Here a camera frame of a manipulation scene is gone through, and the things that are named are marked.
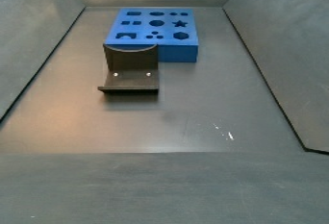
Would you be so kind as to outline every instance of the star-shaped hole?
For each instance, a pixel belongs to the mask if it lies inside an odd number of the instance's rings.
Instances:
[[[187,22],[182,22],[180,20],[178,22],[172,22],[175,24],[175,27],[186,27]]]

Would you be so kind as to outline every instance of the blue object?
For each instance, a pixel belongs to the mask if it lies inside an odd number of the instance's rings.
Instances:
[[[160,62],[196,62],[199,43],[192,10],[119,10],[104,44],[123,50],[158,44]]]

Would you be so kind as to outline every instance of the hexagonal hole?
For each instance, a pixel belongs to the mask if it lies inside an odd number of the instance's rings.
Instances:
[[[188,38],[188,34],[183,32],[174,33],[174,38],[183,40]]]

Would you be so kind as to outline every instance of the black metal holder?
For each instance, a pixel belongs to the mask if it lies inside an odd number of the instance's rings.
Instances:
[[[158,45],[141,50],[120,50],[104,45],[108,76],[103,92],[158,91]]]

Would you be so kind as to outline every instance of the shape sorter block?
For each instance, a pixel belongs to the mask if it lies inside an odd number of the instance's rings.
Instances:
[[[121,50],[140,50],[156,44],[160,62],[196,62],[192,10],[120,9],[104,44]]]

